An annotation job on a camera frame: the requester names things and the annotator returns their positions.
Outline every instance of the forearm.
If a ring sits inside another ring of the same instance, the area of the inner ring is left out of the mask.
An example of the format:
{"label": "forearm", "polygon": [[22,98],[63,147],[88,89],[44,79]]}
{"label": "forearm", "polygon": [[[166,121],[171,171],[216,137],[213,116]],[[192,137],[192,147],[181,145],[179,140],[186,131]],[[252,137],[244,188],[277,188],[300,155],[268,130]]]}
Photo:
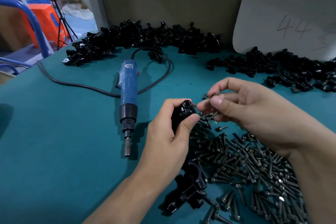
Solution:
{"label": "forearm", "polygon": [[135,171],[83,224],[140,223],[161,191],[150,177]]}
{"label": "forearm", "polygon": [[312,223],[336,219],[336,135],[317,124],[305,132],[307,144],[294,150],[294,168]]}

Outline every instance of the handwritten number 44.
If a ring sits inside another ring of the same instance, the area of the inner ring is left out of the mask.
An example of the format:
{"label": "handwritten number 44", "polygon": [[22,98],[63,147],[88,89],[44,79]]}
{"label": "handwritten number 44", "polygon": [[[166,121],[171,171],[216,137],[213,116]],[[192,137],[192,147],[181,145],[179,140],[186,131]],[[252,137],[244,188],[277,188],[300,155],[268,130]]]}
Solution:
{"label": "handwritten number 44", "polygon": [[[278,27],[278,29],[277,29],[277,31],[282,31],[282,30],[284,30],[282,39],[284,39],[284,38],[286,37],[287,30],[288,30],[289,28],[292,28],[292,27],[293,27],[293,26],[290,25],[290,24],[291,24],[291,19],[290,19],[290,18],[286,19],[286,18],[287,18],[287,15],[284,16],[284,18],[283,18],[282,21],[280,22],[280,25],[279,25],[279,27]],[[311,31],[311,30],[312,30],[312,29],[307,29],[307,27],[308,27],[308,22],[305,23],[305,26],[303,27],[303,30],[300,30],[300,28],[302,28],[302,27],[301,27],[301,24],[302,24],[302,23],[303,23],[303,21],[300,21],[299,24],[297,24],[297,26],[296,26],[296,28],[295,28],[295,32],[301,33],[301,35],[300,35],[300,40],[302,39],[304,32],[307,32],[307,31]]]}

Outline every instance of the person's right hand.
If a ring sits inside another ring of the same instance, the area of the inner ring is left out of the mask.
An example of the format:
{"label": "person's right hand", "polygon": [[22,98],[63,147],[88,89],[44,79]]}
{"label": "person's right hand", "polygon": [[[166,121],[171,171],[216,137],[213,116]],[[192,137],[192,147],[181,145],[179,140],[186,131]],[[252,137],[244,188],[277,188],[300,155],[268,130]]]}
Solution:
{"label": "person's right hand", "polygon": [[[234,92],[211,97],[227,89]],[[309,143],[307,127],[325,128],[279,94],[254,82],[225,78],[211,87],[208,96],[197,104],[199,111],[220,112],[215,120],[240,124],[282,156],[288,157],[293,149]]]}

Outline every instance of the white sign board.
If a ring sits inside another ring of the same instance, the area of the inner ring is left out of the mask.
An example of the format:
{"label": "white sign board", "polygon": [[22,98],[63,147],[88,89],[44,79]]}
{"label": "white sign board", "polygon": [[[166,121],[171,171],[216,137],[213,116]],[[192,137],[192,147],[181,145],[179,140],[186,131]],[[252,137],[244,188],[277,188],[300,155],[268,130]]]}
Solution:
{"label": "white sign board", "polygon": [[233,47],[245,54],[287,48],[299,57],[336,57],[336,0],[242,0]]}

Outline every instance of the clear plastic bag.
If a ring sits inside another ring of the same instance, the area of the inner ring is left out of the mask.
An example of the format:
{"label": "clear plastic bag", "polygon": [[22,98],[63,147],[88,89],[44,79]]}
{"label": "clear plastic bag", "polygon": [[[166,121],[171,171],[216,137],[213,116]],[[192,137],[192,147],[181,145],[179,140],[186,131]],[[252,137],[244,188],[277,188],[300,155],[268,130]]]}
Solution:
{"label": "clear plastic bag", "polygon": [[82,9],[81,4],[66,4],[62,8],[63,13],[69,14],[83,20],[94,19],[93,13],[90,9]]}

